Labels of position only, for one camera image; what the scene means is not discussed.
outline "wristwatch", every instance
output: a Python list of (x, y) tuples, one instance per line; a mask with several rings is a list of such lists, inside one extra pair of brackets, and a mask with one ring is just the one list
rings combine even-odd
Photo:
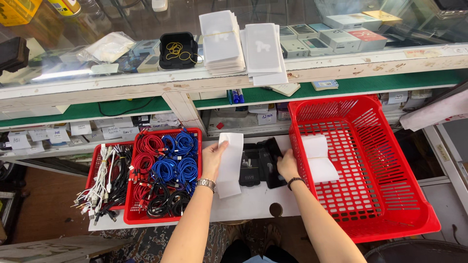
[(216, 189), (216, 183), (213, 180), (206, 179), (206, 178), (200, 178), (197, 181), (197, 186), (199, 185), (208, 186), (213, 191), (213, 193), (214, 193), (214, 190)]

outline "pen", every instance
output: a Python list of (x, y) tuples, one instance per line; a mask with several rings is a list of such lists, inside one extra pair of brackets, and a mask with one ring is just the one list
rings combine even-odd
[(244, 94), (242, 93), (242, 89), (241, 88), (238, 88), (237, 89), (237, 94), (239, 95), (239, 102), (240, 103), (244, 103), (245, 100), (244, 100)]
[(233, 92), (233, 101), (234, 103), (239, 103), (239, 95), (237, 94), (237, 91), (235, 89), (231, 89)]
[(227, 92), (227, 98), (229, 99), (229, 104), (232, 105), (233, 104), (233, 99), (231, 97), (231, 90), (228, 89), (226, 92)]

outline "glass countertop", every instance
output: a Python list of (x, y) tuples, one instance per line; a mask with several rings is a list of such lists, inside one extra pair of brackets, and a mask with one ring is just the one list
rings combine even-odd
[[(24, 2), (28, 12), (35, 9), (28, 23), (0, 17), (2, 24), (9, 24), (0, 25), (0, 43), (20, 36), (29, 48), (28, 66), (14, 73), (3, 71), (3, 87), (164, 71), (158, 61), (159, 38), (165, 33), (190, 32), (201, 63), (198, 16), (222, 10), (236, 15), (240, 29), (251, 23), (289, 26), (281, 28), (280, 37), (286, 60), (468, 42), (468, 8), (445, 6), (439, 0), (168, 0), (166, 6), (164, 0), (78, 0), (79, 10), (65, 11), (61, 0)], [(358, 50), (340, 50), (339, 43), (317, 37), (327, 29), (324, 24), (359, 39), (372, 35), (372, 41), (363, 40), (368, 45)], [(114, 66), (96, 70), (93, 66), (99, 63), (78, 60), (84, 48), (111, 32), (124, 32), (135, 42)], [(307, 54), (288, 50), (294, 44), (301, 44)]]

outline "round hole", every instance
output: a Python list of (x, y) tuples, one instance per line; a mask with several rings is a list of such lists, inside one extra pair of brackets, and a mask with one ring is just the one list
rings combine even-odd
[(283, 208), (278, 203), (272, 203), (270, 205), (270, 214), (273, 217), (280, 217), (283, 214)]

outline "red plastic basket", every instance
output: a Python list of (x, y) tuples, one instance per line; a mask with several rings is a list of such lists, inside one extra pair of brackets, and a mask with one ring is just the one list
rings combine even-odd
[[(199, 128), (187, 128), (189, 133), (194, 133), (195, 136), (198, 138), (198, 178), (202, 176), (202, 131)], [(177, 134), (181, 133), (181, 129), (176, 130), (163, 130), (163, 131), (150, 131), (148, 134), (157, 135), (158, 137), (162, 138), (164, 135), (170, 135), (172, 137), (176, 137)], [(136, 154), (136, 146), (133, 147), (133, 157), (132, 160), (135, 160)], [(127, 188), (127, 198), (125, 199), (125, 212), (124, 212), (124, 222), (129, 225), (134, 224), (152, 224), (152, 223), (164, 223), (164, 222), (173, 222), (179, 221), (179, 217), (170, 217), (165, 216), (162, 218), (157, 219), (150, 219), (146, 216), (146, 211), (142, 210), (139, 211), (138, 208), (138, 201), (135, 201), (133, 198), (133, 189), (135, 188), (135, 184), (132, 181), (128, 182)]]
[[(375, 95), (290, 102), (300, 176), (355, 243), (440, 230)], [(301, 135), (323, 134), (339, 181), (315, 183)]]
[[(119, 142), (119, 143), (106, 143), (104, 145), (106, 147), (115, 146), (115, 145), (125, 146), (125, 145), (133, 145), (133, 143), (134, 143), (133, 141), (126, 141), (126, 142)], [(96, 148), (94, 148), (93, 160), (91, 161), (91, 167), (89, 168), (88, 180), (86, 181), (85, 189), (89, 189), (95, 183), (93, 178), (97, 176), (99, 166), (102, 163), (101, 145), (102, 144), (99, 144), (98, 146), (96, 146)], [(109, 210), (119, 210), (119, 209), (124, 209), (124, 208), (125, 208), (125, 205), (116, 205), (116, 206), (111, 207)]]

